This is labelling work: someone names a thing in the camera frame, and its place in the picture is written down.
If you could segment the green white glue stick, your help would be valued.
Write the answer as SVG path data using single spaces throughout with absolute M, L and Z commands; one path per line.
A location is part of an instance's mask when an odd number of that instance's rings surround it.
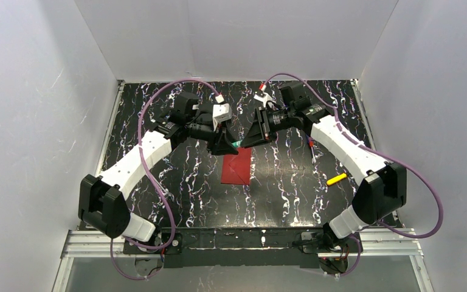
M 241 143 L 242 143 L 242 141 L 236 141 L 236 142 L 233 142 L 232 145 L 233 145 L 235 148 L 238 148 L 238 147 L 241 147 Z

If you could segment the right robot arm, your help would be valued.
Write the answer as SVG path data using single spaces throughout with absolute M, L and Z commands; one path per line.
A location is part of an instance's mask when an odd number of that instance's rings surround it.
M 299 82 L 279 88 L 283 104 L 277 104 L 261 85 L 254 98 L 262 103 L 241 141 L 242 148 L 268 144 L 277 132 L 296 128 L 324 146 L 348 170 L 358 188 L 351 204 L 322 227 L 325 239 L 334 243 L 391 214 L 406 203 L 407 170 L 397 162 L 364 148 L 323 102 L 313 103 Z

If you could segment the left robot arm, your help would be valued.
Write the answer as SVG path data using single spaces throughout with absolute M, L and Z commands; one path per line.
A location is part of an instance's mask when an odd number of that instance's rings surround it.
M 173 107 L 157 116 L 140 143 L 119 162 L 97 176 L 82 179 L 79 219 L 109 238 L 122 236 L 148 243 L 156 225 L 129 210 L 126 201 L 134 186 L 188 138 L 205 141 L 212 155 L 237 155 L 235 138 L 227 128 L 231 118 L 232 109 L 222 96 L 216 97 L 215 104 L 202 104 L 195 94 L 178 94 Z

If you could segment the red envelope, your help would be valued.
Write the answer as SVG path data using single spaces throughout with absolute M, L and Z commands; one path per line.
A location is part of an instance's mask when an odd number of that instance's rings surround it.
M 237 155 L 223 156 L 221 184 L 248 186 L 251 180 L 251 148 L 238 148 Z

